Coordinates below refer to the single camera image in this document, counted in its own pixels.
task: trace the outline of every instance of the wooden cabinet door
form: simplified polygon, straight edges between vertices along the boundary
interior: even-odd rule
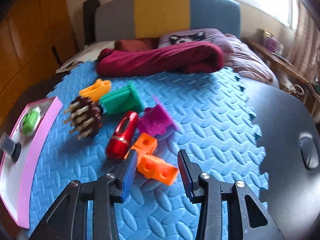
[[[21,68],[12,44],[7,17],[0,23],[0,93]]]
[[[14,103],[26,89],[52,77],[58,67],[51,48],[46,49],[26,64],[0,94],[0,102],[3,102],[0,107],[0,122],[7,116]]]
[[[72,33],[66,0],[40,0],[40,8],[44,28],[52,45]]]
[[[75,55],[77,51],[76,40],[74,35],[71,34],[68,37],[61,39],[55,44],[59,60],[64,64],[68,59]]]
[[[8,12],[8,19],[17,56],[24,66],[49,45],[39,0],[16,0]]]

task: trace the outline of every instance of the metal screw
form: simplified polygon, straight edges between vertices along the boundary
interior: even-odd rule
[[[203,172],[203,173],[200,174],[200,177],[201,177],[202,179],[209,179],[209,178],[210,178],[210,174],[208,174],[208,173],[206,173],[206,172]]]
[[[78,180],[73,180],[73,181],[70,182],[70,185],[72,187],[77,187],[79,185],[79,181]]]
[[[108,179],[113,179],[113,178],[115,177],[115,174],[112,173],[112,172],[108,172],[108,173],[106,174],[106,177],[107,177]]]
[[[244,186],[245,186],[245,183],[244,183],[242,180],[238,180],[238,181],[236,182],[236,185],[237,185],[238,187],[244,187]]]

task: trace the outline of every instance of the black table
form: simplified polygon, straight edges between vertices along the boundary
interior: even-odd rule
[[[30,87],[10,111],[0,133],[10,134],[27,103],[44,98],[64,74]],[[320,166],[308,171],[300,153],[300,138],[309,134],[320,152],[320,138],[305,106],[295,97],[263,83],[242,78],[254,107],[263,137],[266,157],[260,173],[269,174],[269,190],[261,191],[260,200],[268,202],[268,210],[286,240],[307,239],[320,213]],[[314,233],[313,239],[320,239]]]

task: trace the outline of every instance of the headboard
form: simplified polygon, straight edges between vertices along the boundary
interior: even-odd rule
[[[233,0],[113,0],[91,10],[95,41],[153,38],[202,28],[240,36],[240,8]],[[84,6],[84,15],[88,14]]]

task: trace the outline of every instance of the red blanket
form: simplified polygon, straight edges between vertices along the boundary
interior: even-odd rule
[[[222,50],[206,41],[137,52],[104,49],[98,61],[97,73],[105,77],[146,76],[164,71],[212,73],[224,64]]]

